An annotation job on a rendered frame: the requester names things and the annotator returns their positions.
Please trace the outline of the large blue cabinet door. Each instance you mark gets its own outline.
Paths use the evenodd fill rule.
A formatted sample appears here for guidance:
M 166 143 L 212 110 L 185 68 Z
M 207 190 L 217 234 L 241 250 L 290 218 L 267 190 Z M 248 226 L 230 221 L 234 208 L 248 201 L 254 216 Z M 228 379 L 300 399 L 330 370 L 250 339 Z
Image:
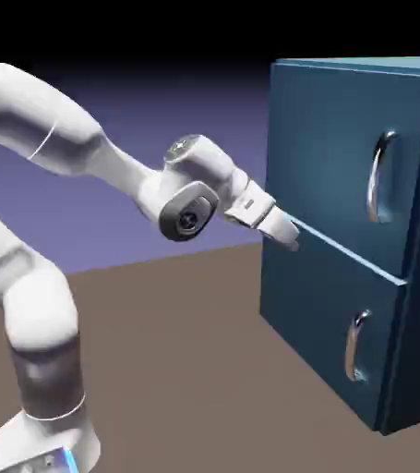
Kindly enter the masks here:
M 380 167 L 372 223 L 366 188 L 379 136 L 398 133 Z M 420 196 L 420 76 L 275 64 L 271 71 L 267 190 L 293 217 L 403 278 Z

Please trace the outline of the small blue cabinet door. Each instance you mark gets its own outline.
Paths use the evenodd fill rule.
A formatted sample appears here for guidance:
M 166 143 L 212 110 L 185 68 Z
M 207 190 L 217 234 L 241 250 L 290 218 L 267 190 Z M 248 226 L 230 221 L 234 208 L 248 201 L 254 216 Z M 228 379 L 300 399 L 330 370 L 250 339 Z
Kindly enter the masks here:
M 372 430 L 379 428 L 395 319 L 405 286 L 304 232 L 291 252 L 267 239 L 262 248 L 260 313 L 318 376 Z M 344 372 L 352 318 L 369 309 L 355 364 L 365 382 Z

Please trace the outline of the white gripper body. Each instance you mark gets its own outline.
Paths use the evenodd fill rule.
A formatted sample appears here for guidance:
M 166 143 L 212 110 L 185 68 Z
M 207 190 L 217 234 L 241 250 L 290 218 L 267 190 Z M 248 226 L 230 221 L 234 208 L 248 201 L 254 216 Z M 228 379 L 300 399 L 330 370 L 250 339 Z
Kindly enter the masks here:
M 274 205 L 258 225 L 258 231 L 290 251 L 297 251 L 299 230 L 289 215 Z

